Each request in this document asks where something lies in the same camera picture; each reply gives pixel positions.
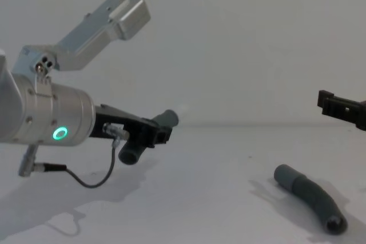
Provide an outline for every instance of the cylindrical joint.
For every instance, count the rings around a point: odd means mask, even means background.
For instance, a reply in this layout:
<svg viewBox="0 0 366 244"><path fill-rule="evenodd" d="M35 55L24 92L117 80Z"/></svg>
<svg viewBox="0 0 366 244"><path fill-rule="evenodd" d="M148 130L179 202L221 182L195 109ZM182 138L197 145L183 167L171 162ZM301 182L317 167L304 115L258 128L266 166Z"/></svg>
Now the cylindrical joint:
<svg viewBox="0 0 366 244"><path fill-rule="evenodd" d="M52 84L52 96L37 94L29 80L15 75L21 106L11 134L1 142L75 146L89 137L96 120L92 99L84 92Z"/></svg>

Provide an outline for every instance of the bolt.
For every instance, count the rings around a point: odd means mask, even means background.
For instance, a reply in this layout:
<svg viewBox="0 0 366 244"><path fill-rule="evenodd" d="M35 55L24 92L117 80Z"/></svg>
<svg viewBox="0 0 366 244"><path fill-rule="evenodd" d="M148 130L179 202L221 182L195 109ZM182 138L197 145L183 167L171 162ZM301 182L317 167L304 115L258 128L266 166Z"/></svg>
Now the bolt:
<svg viewBox="0 0 366 244"><path fill-rule="evenodd" d="M33 122L33 117L27 117L27 119L25 120L25 122L26 122L27 124L32 124L32 122Z"/></svg>

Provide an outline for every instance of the gray rubber tube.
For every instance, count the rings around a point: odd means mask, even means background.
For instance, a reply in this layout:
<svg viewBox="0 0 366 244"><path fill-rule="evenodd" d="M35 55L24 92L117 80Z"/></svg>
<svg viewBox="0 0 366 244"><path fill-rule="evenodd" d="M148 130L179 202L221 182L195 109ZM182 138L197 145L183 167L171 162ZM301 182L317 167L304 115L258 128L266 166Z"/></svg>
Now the gray rubber tube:
<svg viewBox="0 0 366 244"><path fill-rule="evenodd" d="M304 174L283 164L274 171L274 179L314 211L326 233L339 235L347 230L348 222L333 198Z"/></svg>
<svg viewBox="0 0 366 244"><path fill-rule="evenodd" d="M156 123L160 126L175 127L179 123L178 115L172 110L166 110L162 114L154 117ZM146 147L141 146L133 141L127 141L120 153L118 158L126 165L135 165L140 159L141 154L146 150Z"/></svg>

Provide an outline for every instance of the green light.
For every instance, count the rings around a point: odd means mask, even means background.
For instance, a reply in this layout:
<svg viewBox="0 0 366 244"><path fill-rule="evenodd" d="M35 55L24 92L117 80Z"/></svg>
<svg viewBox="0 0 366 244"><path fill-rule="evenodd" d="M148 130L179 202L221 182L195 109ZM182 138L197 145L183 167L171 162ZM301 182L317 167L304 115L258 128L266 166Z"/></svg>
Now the green light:
<svg viewBox="0 0 366 244"><path fill-rule="evenodd" d="M67 136L67 128L60 127L53 132L53 139L61 140Z"/></svg>

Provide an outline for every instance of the cable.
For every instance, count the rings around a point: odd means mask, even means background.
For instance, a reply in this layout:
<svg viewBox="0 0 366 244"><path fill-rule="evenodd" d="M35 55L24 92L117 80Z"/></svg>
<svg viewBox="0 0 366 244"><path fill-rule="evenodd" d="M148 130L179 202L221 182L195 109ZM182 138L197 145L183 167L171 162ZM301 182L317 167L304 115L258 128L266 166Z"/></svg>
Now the cable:
<svg viewBox="0 0 366 244"><path fill-rule="evenodd" d="M116 162L116 148L112 148L112 161L110 163L109 170L108 170L107 174L105 175L105 177L102 179L102 181L100 181L99 183L94 184L94 185L90 185L90 184L85 183L76 174L74 174L74 172L70 171L69 169L65 169L65 172L70 174L83 187L86 187L88 189L95 189L97 187L102 186L108 180L108 178L112 174L115 162Z"/></svg>

